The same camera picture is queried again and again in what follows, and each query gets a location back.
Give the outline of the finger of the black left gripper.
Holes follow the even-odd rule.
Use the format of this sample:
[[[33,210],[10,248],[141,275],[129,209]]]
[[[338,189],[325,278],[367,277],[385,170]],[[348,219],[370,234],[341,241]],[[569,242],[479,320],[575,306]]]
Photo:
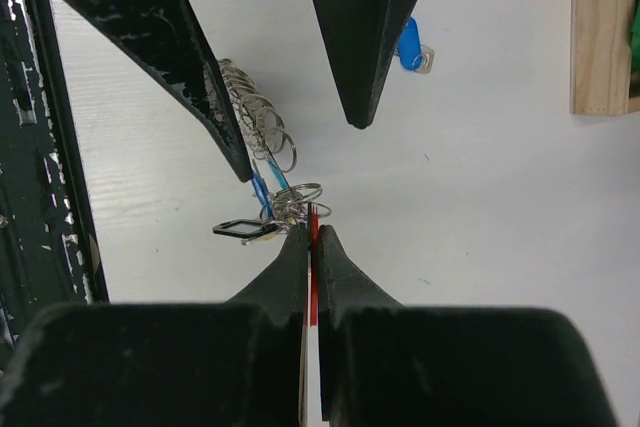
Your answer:
[[[418,0],[312,0],[347,122],[369,127]]]
[[[242,182],[252,168],[217,59],[188,0],[63,0],[209,132]]]

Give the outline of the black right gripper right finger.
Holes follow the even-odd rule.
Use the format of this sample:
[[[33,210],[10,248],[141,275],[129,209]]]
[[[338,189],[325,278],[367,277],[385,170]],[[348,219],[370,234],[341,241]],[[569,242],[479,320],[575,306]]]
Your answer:
[[[333,426],[613,426],[589,349],[548,309],[405,306],[318,235],[322,417]]]

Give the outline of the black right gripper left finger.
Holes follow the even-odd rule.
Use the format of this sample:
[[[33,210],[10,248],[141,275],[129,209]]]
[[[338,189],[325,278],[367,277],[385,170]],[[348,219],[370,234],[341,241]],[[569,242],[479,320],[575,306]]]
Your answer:
[[[302,426],[308,231],[231,299],[59,305],[1,380],[5,426]]]

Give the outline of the key with blue tag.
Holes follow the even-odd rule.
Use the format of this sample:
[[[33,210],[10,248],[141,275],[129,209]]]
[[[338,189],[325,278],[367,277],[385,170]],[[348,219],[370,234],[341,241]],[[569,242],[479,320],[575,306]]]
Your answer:
[[[428,74],[432,70],[435,51],[422,44],[416,20],[410,17],[399,37],[395,55],[401,66],[414,73]]]

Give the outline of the key with red tag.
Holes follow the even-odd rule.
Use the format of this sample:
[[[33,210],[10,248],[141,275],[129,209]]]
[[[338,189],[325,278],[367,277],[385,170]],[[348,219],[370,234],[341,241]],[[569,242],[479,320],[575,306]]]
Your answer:
[[[317,207],[310,203],[308,205],[308,227],[309,227],[309,325],[316,326],[318,323],[318,274],[317,274],[317,250],[319,217]]]

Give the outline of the wooden tray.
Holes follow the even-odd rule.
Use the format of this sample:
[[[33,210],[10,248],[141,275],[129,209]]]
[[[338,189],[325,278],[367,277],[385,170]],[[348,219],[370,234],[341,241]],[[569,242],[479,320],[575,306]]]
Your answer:
[[[621,116],[639,110],[632,69],[638,0],[571,0],[571,113]]]

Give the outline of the green garment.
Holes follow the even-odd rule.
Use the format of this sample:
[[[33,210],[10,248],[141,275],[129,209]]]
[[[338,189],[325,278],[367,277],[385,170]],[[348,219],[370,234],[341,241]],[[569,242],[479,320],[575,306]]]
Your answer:
[[[640,9],[636,9],[630,29],[631,71],[640,69]]]

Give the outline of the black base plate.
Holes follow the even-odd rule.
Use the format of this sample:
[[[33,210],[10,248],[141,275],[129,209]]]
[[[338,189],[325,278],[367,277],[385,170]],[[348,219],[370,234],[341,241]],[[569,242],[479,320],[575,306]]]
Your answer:
[[[1,357],[44,308],[108,299],[50,0],[1,0]]]

